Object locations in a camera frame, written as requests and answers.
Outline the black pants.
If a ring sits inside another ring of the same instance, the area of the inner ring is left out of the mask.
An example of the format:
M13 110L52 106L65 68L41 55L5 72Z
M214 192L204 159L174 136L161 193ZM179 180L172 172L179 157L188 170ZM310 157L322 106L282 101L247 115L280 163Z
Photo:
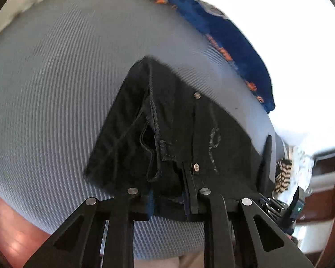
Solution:
M154 215L186 221L184 173L212 179L229 207L258 200L262 158L239 123L183 82L168 66L144 57L129 70L97 137L84 176L116 196L130 187L155 196Z

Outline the black white zigzag cloth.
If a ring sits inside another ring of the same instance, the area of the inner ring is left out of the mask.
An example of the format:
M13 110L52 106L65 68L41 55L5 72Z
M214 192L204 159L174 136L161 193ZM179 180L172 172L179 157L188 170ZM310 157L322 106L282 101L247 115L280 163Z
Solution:
M286 191L291 183L292 161L281 159L276 164L274 192L280 194Z

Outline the blue floral blanket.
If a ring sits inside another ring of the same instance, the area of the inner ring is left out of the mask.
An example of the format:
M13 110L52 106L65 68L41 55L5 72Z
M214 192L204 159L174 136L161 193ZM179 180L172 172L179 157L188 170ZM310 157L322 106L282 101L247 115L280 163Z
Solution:
M172 6L224 56L265 111L275 109L272 82L263 60L221 10L202 0L153 1Z

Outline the grey mesh mattress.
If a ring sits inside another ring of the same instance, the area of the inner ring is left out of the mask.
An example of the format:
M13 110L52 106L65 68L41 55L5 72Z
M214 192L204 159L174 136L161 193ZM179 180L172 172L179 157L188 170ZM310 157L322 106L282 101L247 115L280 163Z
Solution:
M0 197L53 233L86 199L113 199L84 176L101 128L132 66L152 57L220 105L259 155L275 132L236 70L172 6L153 0L45 0L0 34ZM186 171L185 190L221 188ZM204 223L154 215L134 223L134 258L179 257L204 246Z

